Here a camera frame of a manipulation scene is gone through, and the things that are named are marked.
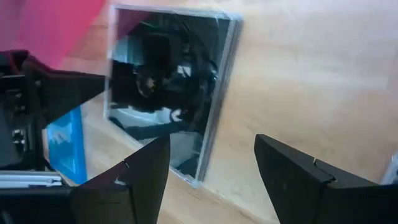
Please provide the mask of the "clear CD jewel case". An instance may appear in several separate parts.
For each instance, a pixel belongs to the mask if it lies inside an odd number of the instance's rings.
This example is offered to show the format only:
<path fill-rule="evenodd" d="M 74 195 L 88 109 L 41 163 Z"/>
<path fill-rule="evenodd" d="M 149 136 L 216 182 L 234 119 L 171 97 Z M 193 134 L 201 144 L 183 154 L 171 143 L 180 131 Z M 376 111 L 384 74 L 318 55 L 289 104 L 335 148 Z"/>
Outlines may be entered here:
<path fill-rule="evenodd" d="M 104 116 L 134 142 L 169 135 L 170 168 L 200 185 L 243 18 L 228 11 L 113 4 Z"/>

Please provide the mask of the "grey aluminium rail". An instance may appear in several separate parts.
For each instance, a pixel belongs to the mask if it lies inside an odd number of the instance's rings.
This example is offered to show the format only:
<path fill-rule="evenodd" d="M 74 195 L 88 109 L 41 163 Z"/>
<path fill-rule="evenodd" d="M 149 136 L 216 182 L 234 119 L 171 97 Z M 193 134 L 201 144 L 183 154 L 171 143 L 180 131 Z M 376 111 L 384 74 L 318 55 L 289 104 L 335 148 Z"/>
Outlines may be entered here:
<path fill-rule="evenodd" d="M 0 170 L 0 189 L 62 186 L 62 177 L 57 172 Z"/>

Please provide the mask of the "pink translucent plastic bin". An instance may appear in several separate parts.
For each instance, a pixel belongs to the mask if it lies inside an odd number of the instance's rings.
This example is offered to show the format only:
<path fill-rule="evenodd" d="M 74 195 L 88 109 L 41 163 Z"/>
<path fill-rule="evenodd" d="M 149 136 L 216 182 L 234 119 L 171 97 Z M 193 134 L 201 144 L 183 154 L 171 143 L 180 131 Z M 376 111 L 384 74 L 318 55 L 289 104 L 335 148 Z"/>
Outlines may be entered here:
<path fill-rule="evenodd" d="M 105 0 L 0 0 L 0 51 L 27 50 L 56 68 L 104 5 Z"/>

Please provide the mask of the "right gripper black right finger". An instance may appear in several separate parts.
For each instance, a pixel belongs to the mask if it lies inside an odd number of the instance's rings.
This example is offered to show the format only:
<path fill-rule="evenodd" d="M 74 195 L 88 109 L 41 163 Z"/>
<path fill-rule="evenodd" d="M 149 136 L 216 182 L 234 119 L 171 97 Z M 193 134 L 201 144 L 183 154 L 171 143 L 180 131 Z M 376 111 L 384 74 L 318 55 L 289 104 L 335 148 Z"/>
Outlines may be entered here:
<path fill-rule="evenodd" d="M 265 134 L 257 166 L 280 224 L 398 224 L 398 185 L 379 185 Z"/>

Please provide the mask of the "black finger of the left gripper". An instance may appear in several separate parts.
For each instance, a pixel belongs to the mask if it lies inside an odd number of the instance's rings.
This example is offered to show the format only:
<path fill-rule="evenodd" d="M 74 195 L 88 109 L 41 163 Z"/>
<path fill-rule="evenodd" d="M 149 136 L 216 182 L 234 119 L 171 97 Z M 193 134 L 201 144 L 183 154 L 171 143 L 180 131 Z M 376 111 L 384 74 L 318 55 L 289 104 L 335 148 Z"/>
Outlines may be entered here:
<path fill-rule="evenodd" d="M 39 124 L 50 124 L 104 92 L 103 75 L 56 70 L 33 56 L 23 62 L 28 111 Z"/>

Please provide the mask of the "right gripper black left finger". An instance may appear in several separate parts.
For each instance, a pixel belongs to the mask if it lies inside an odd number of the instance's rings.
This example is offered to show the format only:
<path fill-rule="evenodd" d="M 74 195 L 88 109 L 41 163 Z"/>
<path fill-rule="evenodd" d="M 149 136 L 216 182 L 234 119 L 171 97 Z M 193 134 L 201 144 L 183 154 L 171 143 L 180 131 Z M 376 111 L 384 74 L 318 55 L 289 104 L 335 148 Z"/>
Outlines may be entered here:
<path fill-rule="evenodd" d="M 166 135 L 80 185 L 72 191 L 76 224 L 156 224 L 169 163 Z"/>

